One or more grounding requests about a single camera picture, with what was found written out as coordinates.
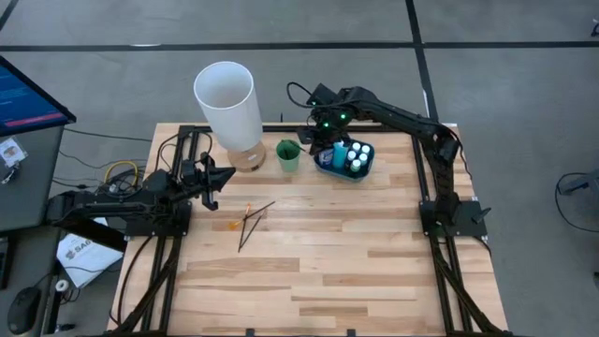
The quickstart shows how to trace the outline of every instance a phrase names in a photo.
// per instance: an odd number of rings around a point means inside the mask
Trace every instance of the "yellow cable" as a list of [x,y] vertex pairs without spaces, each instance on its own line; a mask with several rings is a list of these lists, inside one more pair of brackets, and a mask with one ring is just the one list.
[[104,175],[104,183],[109,182],[109,177],[110,177],[110,173],[112,172],[112,170],[121,165],[131,165],[133,167],[133,169],[135,170],[135,179],[133,180],[132,185],[133,186],[137,185],[138,184],[138,174],[139,174],[138,166],[130,160],[121,160],[121,161],[118,161],[118,162],[110,165],[109,169],[106,170],[106,174]]

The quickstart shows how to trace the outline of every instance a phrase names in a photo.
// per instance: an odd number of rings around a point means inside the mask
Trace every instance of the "green cup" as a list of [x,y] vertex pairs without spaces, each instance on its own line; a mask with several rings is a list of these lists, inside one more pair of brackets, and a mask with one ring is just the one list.
[[294,140],[283,139],[277,145],[276,152],[281,169],[285,172],[295,172],[300,163],[301,147]]

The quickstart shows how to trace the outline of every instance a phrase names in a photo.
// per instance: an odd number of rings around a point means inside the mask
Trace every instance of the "wooden tabletop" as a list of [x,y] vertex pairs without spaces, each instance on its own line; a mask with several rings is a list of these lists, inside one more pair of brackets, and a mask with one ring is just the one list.
[[[154,166],[158,145],[178,128],[179,124],[157,126],[148,169]],[[344,335],[347,329],[356,329],[358,335],[444,333],[431,249],[417,210],[420,192],[411,139],[403,133],[351,136],[369,142],[376,151],[373,169],[361,183],[316,171],[307,154],[301,155],[297,172],[282,172],[274,147],[281,139],[297,136],[264,133],[268,151],[264,166],[236,173],[223,192],[215,194],[218,211],[210,212],[200,200],[193,200],[169,335],[243,335],[247,328],[259,335]],[[198,153],[207,148],[207,137],[201,136]],[[172,146],[164,151],[169,163],[173,152]],[[217,139],[211,155],[217,167],[228,166]],[[166,169],[162,162],[159,167]],[[474,190],[459,159],[455,172],[457,192],[471,198]],[[271,201],[276,203],[238,253],[241,227],[231,230],[228,224],[244,215],[248,202],[256,210]],[[123,270],[143,240],[128,244]],[[148,286],[155,241],[133,268],[124,317]],[[488,251],[470,238],[457,238],[456,244],[466,289],[491,322],[506,329]],[[453,291],[450,294],[460,329],[457,300]],[[156,298],[154,328],[162,292]]]

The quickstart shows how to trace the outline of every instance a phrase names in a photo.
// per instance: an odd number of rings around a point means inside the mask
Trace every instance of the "computer monitor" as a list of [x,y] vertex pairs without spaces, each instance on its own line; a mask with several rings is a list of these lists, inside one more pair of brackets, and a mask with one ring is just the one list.
[[0,56],[0,137],[76,121],[67,108]]

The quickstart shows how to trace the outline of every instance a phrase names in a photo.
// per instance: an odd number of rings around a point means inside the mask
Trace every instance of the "blue screen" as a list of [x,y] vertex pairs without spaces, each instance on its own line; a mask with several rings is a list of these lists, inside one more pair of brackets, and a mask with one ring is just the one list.
[[66,116],[0,66],[0,133],[67,121]]

